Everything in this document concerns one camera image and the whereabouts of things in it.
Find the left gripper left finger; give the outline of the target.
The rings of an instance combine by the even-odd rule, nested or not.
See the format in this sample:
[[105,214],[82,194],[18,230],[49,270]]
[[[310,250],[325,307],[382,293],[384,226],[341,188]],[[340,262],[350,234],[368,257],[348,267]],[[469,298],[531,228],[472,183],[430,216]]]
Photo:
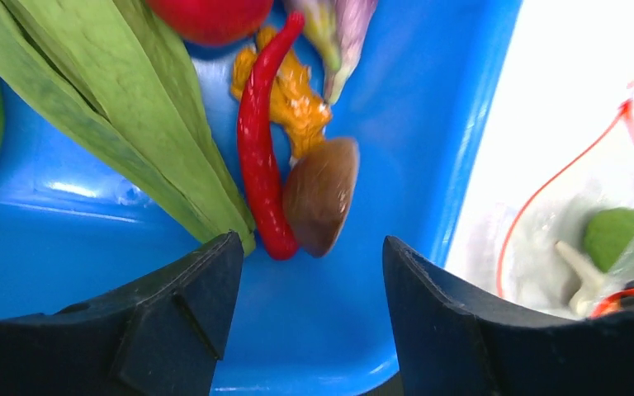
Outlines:
[[57,313],[0,320],[0,395],[208,394],[243,260],[229,232]]

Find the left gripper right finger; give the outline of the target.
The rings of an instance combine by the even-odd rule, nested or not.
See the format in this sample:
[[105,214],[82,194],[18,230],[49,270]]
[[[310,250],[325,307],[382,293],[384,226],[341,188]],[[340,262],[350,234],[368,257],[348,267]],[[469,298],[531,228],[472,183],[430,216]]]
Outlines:
[[395,237],[382,268],[407,395],[634,395],[634,308],[571,321],[510,303]]

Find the white fake garlic piece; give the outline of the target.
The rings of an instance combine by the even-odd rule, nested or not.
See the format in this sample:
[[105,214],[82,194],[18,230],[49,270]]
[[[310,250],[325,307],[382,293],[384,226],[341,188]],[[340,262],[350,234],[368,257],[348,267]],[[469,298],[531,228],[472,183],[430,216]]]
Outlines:
[[580,287],[570,298],[569,307],[582,317],[591,316],[599,303],[599,297],[607,283],[607,276],[583,253],[568,243],[557,241],[555,250],[580,280]]

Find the clear zip top bag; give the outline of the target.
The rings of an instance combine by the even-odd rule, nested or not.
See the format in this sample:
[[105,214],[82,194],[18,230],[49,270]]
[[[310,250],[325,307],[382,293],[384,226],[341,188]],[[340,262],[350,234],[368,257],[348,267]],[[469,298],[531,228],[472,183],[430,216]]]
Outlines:
[[596,212],[634,209],[634,96],[627,94],[609,127],[519,207],[498,206],[470,238],[468,261],[447,269],[492,295],[561,318],[597,318],[634,300],[634,239],[607,276],[593,313],[570,307],[580,287],[556,253],[561,240],[583,253],[584,227]]

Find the green fake bumpy vegetable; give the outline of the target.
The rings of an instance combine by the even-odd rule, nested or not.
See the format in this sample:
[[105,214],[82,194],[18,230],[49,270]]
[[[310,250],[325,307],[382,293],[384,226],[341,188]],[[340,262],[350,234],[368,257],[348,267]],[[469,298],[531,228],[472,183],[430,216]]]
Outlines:
[[634,209],[600,210],[584,227],[582,247],[601,272],[609,272],[634,239]]

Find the fake mushroom slice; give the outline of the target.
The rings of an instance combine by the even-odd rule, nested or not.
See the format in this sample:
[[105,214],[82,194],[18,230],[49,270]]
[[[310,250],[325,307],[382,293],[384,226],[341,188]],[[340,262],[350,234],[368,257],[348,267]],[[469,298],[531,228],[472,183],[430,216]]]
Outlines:
[[314,146],[290,170],[283,212],[312,257],[323,257],[334,247],[351,208],[359,166],[357,141],[338,137]]

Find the fake red chili pepper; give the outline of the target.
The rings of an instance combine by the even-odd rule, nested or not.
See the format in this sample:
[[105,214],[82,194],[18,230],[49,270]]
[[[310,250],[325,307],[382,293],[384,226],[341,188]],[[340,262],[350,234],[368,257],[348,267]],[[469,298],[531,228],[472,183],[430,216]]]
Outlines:
[[278,69],[304,24],[301,12],[291,12],[282,29],[259,52],[244,86],[237,119],[246,199],[265,250],[277,261],[293,257],[299,246],[282,208],[282,180],[270,131],[270,96]]

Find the orange fake corn piece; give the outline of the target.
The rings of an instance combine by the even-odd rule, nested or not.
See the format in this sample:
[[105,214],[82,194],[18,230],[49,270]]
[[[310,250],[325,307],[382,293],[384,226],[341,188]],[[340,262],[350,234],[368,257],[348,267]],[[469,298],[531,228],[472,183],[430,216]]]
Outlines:
[[[230,91],[239,100],[258,52],[277,34],[273,26],[264,26],[255,43],[242,48],[234,59]],[[314,146],[324,142],[324,130],[333,114],[328,103],[310,86],[311,69],[300,62],[290,49],[273,79],[270,96],[270,121],[280,125],[290,141],[291,163]]]

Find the green fake leafy vegetable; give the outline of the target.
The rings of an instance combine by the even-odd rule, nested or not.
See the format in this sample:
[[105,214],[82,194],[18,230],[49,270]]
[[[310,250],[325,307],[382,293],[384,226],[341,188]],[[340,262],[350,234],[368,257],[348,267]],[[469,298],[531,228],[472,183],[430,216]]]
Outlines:
[[0,1],[0,76],[195,239],[255,249],[187,49],[143,2]]

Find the blue plastic bin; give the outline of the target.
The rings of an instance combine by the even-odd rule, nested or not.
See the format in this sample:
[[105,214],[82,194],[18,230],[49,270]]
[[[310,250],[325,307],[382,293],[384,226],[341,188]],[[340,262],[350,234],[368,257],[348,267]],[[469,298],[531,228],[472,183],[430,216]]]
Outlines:
[[[332,252],[244,258],[205,395],[354,395],[398,369],[382,275],[396,236],[442,264],[518,1],[382,1],[328,136],[361,166]],[[1,82],[0,320],[55,314],[199,248],[145,193]]]

